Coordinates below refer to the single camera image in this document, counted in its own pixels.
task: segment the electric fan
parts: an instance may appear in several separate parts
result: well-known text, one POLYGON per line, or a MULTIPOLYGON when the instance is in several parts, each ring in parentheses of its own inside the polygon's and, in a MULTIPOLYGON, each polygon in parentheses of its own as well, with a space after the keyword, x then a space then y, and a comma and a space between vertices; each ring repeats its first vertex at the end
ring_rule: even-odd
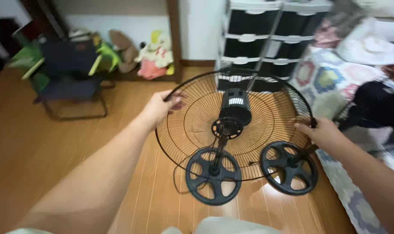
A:
POLYGON ((306 150, 311 142, 293 125, 297 120, 313 125, 315 119, 288 83, 252 70, 220 70, 180 84, 166 100, 174 95, 183 97, 182 109, 169 114, 155 133, 164 153, 186 170, 185 182, 197 200, 225 204, 242 181, 263 176, 286 194, 314 188, 317 171, 306 150), (276 172, 279 179, 272 176, 276 172), (291 185, 295 177, 301 189, 291 185), (234 184, 229 194, 222 189, 224 181, 234 184), (211 197, 200 193, 206 185, 211 197))

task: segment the baseboard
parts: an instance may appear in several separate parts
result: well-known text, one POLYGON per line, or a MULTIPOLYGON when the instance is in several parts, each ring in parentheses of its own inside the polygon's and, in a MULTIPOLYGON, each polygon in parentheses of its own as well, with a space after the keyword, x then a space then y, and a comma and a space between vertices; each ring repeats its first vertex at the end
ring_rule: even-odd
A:
POLYGON ((214 67, 214 60, 186 60, 182 59, 181 64, 184 67, 214 67))

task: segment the plastic drawer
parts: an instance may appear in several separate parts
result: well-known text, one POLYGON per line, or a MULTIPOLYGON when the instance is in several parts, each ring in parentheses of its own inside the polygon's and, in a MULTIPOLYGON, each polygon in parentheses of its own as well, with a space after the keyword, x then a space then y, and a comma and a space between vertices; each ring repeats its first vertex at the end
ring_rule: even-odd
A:
POLYGON ((290 60, 299 59, 301 58, 310 41, 311 40, 271 40, 265 57, 274 59, 286 58, 290 60))
POLYGON ((287 80, 291 77, 299 60, 272 60, 263 59, 259 70, 260 76, 275 75, 281 79, 287 80))
POLYGON ((284 11, 279 21, 275 35, 290 36, 311 36, 316 28, 321 24, 327 12, 318 12, 314 15, 303 16, 296 12, 284 11))
POLYGON ((306 3, 285 2, 275 35, 313 35, 332 5, 329 0, 311 0, 306 3))
MULTIPOLYGON (((227 79, 219 79, 218 90, 226 91, 231 88, 246 89, 252 80, 242 80, 238 82, 230 81, 227 79)), ((280 92, 283 88, 282 82, 267 82, 265 80, 255 80, 251 91, 258 93, 275 93, 280 92)))
POLYGON ((269 35, 277 18, 281 1, 230 1, 230 34, 269 35))
POLYGON ((245 58, 245 57, 222 57, 221 61, 216 62, 216 69, 224 67, 255 69, 260 58, 245 58))
POLYGON ((268 36, 226 35, 224 56, 226 57, 260 57, 268 36))

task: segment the teddy bear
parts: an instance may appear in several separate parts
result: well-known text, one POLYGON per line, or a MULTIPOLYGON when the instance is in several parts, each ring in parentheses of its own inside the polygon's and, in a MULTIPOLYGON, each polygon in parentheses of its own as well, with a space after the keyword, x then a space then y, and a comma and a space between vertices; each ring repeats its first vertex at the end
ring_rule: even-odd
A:
POLYGON ((134 59, 138 56, 138 50, 133 46, 131 40, 121 31, 112 29, 109 31, 114 50, 122 51, 122 62, 119 63, 119 71, 121 73, 130 72, 137 66, 134 59))

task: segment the black fan base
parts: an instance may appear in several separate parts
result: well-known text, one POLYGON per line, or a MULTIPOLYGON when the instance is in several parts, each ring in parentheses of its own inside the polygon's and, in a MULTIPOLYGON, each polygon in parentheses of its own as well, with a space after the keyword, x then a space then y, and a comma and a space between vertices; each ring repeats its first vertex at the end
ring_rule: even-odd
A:
POLYGON ((286 151, 286 147, 293 149, 298 155, 306 153, 305 150, 302 150, 293 143, 275 141, 262 150, 260 158, 262 173, 272 187, 284 194, 299 196, 311 192, 318 180, 317 168, 313 159, 307 154, 302 157, 296 157, 296 155, 286 151), (277 159, 267 159, 267 152, 270 149, 275 150, 277 159), (308 163, 311 173, 308 173, 303 168, 304 162, 308 163), (277 182, 272 177, 271 173, 268 171, 270 167, 274 167, 283 173, 283 178, 280 178, 280 182, 277 182), (291 187, 291 182, 294 177, 298 177, 304 182, 304 189, 293 189, 291 187))
POLYGON ((189 160, 186 167, 185 182, 187 184, 189 192, 200 202, 210 205, 210 206, 220 206, 230 202, 239 192, 241 186, 241 171, 239 165, 234 157, 226 151, 223 151, 221 155, 216 155, 215 160, 207 161, 202 158, 205 153, 216 154, 217 149, 213 147, 206 147, 198 150, 189 160), (234 172, 227 170, 222 161, 227 158, 232 166, 234 167, 234 172), (191 178, 191 167, 194 163, 201 166, 201 174, 196 175, 197 178, 191 178), (221 191, 222 181, 233 181, 236 183, 233 191, 225 196, 221 191), (199 193, 199 186, 202 184, 207 184, 211 186, 214 193, 214 198, 209 199, 199 193))

